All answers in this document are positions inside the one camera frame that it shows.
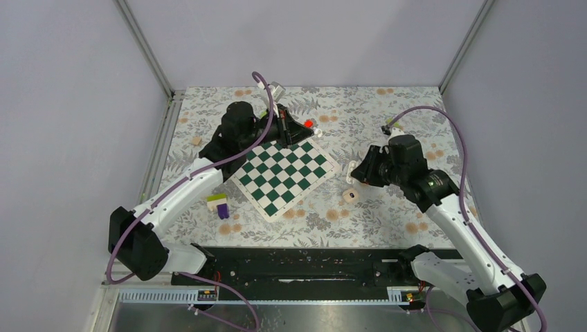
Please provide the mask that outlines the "beige earbud charging case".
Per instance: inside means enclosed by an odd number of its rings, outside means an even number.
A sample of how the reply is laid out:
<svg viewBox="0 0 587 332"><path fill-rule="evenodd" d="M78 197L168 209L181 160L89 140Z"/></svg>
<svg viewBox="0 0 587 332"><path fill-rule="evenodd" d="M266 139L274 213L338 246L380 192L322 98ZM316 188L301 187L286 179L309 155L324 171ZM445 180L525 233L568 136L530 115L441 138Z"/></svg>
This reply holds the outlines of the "beige earbud charging case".
<svg viewBox="0 0 587 332"><path fill-rule="evenodd" d="M349 188L342 193L342 197L346 203L354 204L359 199L359 193L356 189Z"/></svg>

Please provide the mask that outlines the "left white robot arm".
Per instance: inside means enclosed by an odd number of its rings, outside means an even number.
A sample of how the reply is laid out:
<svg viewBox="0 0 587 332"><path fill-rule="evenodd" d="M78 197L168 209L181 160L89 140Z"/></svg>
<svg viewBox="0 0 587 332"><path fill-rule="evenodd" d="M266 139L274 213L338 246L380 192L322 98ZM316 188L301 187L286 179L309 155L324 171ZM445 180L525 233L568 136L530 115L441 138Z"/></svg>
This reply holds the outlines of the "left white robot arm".
<svg viewBox="0 0 587 332"><path fill-rule="evenodd" d="M111 213L109 284L117 284L111 274L115 261L142 281L159 273L188 273L198 284L210 282L215 267L207 255L195 245L163 242L167 230L198 200L226 182L258 145L277 142L290 148L314 135L321 136L322 131L294 120L281 104L274 104L261 118L248 102L229 104L210 142L182 175L135 208L118 207Z"/></svg>

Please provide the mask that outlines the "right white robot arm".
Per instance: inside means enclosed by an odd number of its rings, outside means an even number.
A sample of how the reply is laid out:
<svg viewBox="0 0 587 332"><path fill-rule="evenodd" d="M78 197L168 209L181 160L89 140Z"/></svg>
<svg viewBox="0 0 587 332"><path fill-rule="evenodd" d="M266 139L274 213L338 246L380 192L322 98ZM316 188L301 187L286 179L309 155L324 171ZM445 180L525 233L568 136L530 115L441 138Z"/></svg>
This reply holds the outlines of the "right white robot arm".
<svg viewBox="0 0 587 332"><path fill-rule="evenodd" d="M537 312L546 291L542 277L525 273L489 238L461 203L460 190L450 176L428 166L414 136L393 136L383 147L370 145L349 175L366 185L399 187L444 232L471 270L466 273L416 245L398 259L401 282L423 281L438 287L465 306L480 331L504 331Z"/></svg>

